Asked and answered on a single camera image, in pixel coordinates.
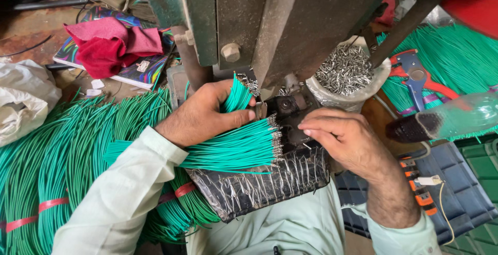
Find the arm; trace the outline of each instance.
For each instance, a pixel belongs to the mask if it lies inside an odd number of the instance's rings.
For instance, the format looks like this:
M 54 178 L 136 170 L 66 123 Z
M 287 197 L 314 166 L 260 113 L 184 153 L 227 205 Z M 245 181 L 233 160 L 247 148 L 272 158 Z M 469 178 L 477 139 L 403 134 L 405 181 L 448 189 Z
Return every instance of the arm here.
M 156 207 L 164 182 L 174 178 L 173 166 L 188 155 L 181 148 L 255 118 L 249 110 L 219 113 L 231 83 L 204 85 L 155 130 L 147 127 L 57 230 L 53 254 L 132 254 L 147 212 Z
M 308 114 L 299 128 L 369 182 L 366 209 L 357 212 L 369 220 L 377 254 L 412 254 L 427 244 L 439 250 L 434 225 L 420 212 L 401 166 L 362 115 L 321 108 Z

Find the pile of metal terminals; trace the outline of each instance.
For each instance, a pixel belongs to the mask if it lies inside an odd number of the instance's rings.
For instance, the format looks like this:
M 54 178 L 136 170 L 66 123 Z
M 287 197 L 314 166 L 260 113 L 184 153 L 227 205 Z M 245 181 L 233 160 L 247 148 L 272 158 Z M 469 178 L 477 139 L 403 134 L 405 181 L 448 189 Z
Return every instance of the pile of metal terminals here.
M 373 71 L 364 66 L 368 58 L 360 47 L 338 46 L 316 70 L 315 78 L 331 93 L 350 95 L 372 79 Z

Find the fingernail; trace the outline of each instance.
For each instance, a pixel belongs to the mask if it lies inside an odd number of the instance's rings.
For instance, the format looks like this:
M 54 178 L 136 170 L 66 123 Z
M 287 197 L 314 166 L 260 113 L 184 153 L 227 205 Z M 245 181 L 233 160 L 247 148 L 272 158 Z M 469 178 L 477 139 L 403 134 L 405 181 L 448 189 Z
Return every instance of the fingernail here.
M 252 110 L 249 110 L 249 121 L 254 120 L 256 118 L 256 113 Z

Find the pink rag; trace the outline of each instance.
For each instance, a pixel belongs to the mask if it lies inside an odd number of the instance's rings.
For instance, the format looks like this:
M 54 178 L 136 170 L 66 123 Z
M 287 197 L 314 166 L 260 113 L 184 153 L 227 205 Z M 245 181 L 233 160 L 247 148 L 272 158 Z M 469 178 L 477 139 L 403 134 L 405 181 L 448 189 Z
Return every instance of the pink rag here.
M 127 28 L 114 17 L 64 27 L 78 45 L 77 59 L 94 79 L 116 75 L 139 57 L 164 54 L 157 28 Z

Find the white plastic bag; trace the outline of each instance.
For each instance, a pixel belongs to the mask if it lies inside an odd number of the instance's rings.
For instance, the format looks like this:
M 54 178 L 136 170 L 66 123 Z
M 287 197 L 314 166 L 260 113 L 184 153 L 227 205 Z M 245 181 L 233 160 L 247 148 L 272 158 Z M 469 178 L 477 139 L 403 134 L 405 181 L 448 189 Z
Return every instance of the white plastic bag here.
M 355 38 L 356 36 L 352 36 L 348 41 L 340 43 L 339 46 L 351 44 Z M 359 37 L 353 46 L 366 48 L 365 39 L 363 37 Z M 350 95 L 331 93 L 329 90 L 320 85 L 314 76 L 306 80 L 306 85 L 321 105 L 325 107 L 337 107 L 346 111 L 360 113 L 365 100 L 369 99 L 378 92 L 385 80 L 389 77 L 390 72 L 391 61 L 389 59 L 385 59 L 379 67 L 374 69 L 370 84 Z
M 41 126 L 61 96 L 52 73 L 34 61 L 0 63 L 0 146 Z

